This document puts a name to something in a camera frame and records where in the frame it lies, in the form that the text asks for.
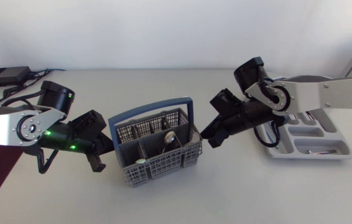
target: black power supply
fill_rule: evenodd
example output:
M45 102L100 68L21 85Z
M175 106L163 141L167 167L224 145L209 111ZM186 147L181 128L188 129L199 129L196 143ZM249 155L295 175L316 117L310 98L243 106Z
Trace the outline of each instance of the black power supply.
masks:
M28 66L0 68L0 86L23 85L31 72Z

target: white wall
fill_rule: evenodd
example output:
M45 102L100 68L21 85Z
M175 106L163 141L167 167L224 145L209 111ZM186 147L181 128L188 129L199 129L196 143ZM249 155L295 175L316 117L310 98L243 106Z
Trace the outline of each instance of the white wall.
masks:
M352 0L0 0L0 67L236 68L337 76Z

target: table surface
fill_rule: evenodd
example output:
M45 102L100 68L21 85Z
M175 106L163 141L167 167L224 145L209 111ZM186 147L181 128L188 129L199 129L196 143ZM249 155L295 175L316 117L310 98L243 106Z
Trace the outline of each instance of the table surface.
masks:
M107 119L191 96L203 130L217 115L209 101L221 89L243 96L232 70L69 71L45 79L76 93L70 119L89 110ZM328 112L352 148L352 110ZM103 132L109 136L108 127ZM216 149L204 141L197 165L137 188L124 182L114 152L101 160L107 167L93 173L85 155L59 152L41 175L36 158L23 154L0 189L0 223L352 223L352 159L272 159L252 130Z

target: black cable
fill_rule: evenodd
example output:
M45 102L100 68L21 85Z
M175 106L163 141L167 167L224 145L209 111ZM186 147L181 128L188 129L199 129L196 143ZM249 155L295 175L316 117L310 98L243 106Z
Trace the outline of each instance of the black cable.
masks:
M271 129L273 130L274 135L276 136L276 141L273 143L268 143L268 142L263 141L263 139L259 135L259 132L257 131L257 128L253 127L253 131L255 132L255 136L256 136L257 140L259 140L259 142L261 142L266 147L276 147L280 143L280 140L281 140L280 132L278 130L278 127L276 127L276 123L274 121L271 123Z
M44 93L45 93L45 90L40 90L40 91L33 93L33 94L12 98L10 100L5 101L1 106L7 106L7 105L10 105L11 103L14 103L16 101L20 101L20 100L23 101L23 100L26 100L29 98L37 97L37 96L42 95Z
M24 103L27 103L28 107L31 109L31 110L35 110L34 106L32 106L32 104L28 101L28 100L21 100L23 101Z
M42 149L39 149L39 153L37 154L39 173L41 174L46 173L46 171L49 169L50 165L52 164L54 158L56 157L57 153L58 153L58 150L55 149L45 163L44 151Z
M43 77L47 76L50 72L52 72L53 70L59 70L59 69L46 69L46 70L42 70L42 71L39 71L39 72L31 72L31 74L33 75L36 75L36 74L39 74L41 72L44 72L43 75L40 75L38 77L34 77L35 81L33 81L32 83L28 84L28 85L24 85L23 88L21 88L20 90L17 90L13 93L10 93L10 94L7 94L6 96L4 96L3 98L0 99L0 102L2 102L3 100L21 92L22 90L25 90L26 88L32 86L33 84L37 83L40 79L42 79Z

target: basket handle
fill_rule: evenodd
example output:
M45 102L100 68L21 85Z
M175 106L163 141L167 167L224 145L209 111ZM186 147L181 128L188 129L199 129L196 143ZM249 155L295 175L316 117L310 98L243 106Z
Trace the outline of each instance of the basket handle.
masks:
M116 137L115 124L148 111L152 111L155 109L164 108L168 106L182 105L182 104L187 104L188 122L190 123L190 125L193 125L194 124L193 100L190 97L182 97L182 98L163 100L155 103L150 103L148 105L140 106L140 107L125 111L123 113L120 113L116 116L113 116L108 120L108 124L109 124L109 130L111 131L111 137L114 142L114 148L118 148L118 139Z

